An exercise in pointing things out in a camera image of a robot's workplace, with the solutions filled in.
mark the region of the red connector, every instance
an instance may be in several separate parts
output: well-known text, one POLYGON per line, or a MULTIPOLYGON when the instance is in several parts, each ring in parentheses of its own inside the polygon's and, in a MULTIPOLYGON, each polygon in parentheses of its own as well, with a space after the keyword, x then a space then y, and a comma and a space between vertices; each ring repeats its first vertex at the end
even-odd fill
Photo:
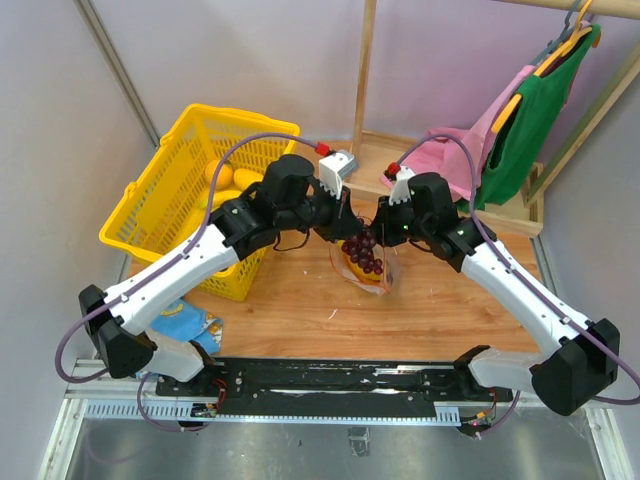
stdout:
POLYGON ((326 143, 318 142, 316 148, 313 149, 318 155, 322 155, 323 157, 329 156, 335 153, 334 150, 331 150, 331 147, 326 143))
POLYGON ((391 181, 395 181, 396 175, 398 174, 399 171, 400 171, 400 165, 393 162, 393 163, 390 163, 387 169, 384 171, 384 176, 391 181))

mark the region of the wooden pole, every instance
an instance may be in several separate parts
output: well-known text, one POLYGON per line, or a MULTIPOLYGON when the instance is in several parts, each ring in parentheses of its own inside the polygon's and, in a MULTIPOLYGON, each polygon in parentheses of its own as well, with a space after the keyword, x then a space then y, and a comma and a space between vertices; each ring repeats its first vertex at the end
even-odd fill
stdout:
MULTIPOLYGON (((498 0, 504 3, 517 3, 520 5, 531 5, 535 7, 556 8, 558 10, 569 10, 573 0, 498 0)), ((640 2, 637 0, 595 0, 589 7, 589 13, 596 15, 608 15, 610 17, 640 19, 640 2)))
POLYGON ((360 45, 360 72, 358 73, 356 114, 353 122, 353 141, 351 144, 351 153, 353 153, 356 158, 360 156, 360 147, 362 145, 364 104, 367 96, 367 80, 369 78, 369 63, 371 60, 371 46, 373 44, 373 25, 376 18, 376 3, 377 0, 366 0, 364 5, 362 44, 360 45))
POLYGON ((569 163, 571 157, 578 151, 598 123, 600 123, 600 120, 604 118, 609 109, 616 103, 639 72, 640 42, 636 44, 622 66, 604 90, 602 90, 602 93, 600 93, 598 98, 591 104, 587 113, 580 119, 558 153, 551 159, 536 181, 533 182, 525 200, 526 207, 531 206, 542 196, 547 187, 551 185, 551 182, 558 176, 565 165, 569 163))

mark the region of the plastic bag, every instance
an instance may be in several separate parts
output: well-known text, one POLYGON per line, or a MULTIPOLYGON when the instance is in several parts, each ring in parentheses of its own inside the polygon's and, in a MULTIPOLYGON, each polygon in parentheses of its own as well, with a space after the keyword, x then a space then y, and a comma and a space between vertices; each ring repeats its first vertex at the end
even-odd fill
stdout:
POLYGON ((381 275, 365 275, 362 269, 350 262, 349 257, 342 251, 342 243, 332 244, 329 248, 329 256, 333 268, 340 276, 355 283, 363 290, 376 295, 384 295, 391 292, 398 282, 402 267, 398 263, 395 250, 382 248, 380 245, 373 247, 375 258, 382 260, 381 275))

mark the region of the gray floor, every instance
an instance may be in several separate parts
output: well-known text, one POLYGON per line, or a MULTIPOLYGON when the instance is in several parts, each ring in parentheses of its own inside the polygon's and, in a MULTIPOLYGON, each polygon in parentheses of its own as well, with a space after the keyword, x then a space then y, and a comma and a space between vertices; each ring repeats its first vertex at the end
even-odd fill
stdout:
POLYGON ((348 431, 344 425, 220 423, 196 435, 158 432, 136 420, 86 421, 67 478, 604 478, 581 412, 562 418, 518 409, 482 441, 449 427, 373 426, 370 455, 362 457, 354 456, 348 431))

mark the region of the blue package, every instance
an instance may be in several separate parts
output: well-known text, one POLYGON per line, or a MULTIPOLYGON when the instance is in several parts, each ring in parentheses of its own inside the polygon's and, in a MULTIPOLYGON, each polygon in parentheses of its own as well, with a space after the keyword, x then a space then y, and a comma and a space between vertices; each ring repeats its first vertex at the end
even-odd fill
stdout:
POLYGON ((184 300, 169 304, 158 315, 151 328, 179 342, 198 342, 209 355, 220 351, 223 322, 184 300))

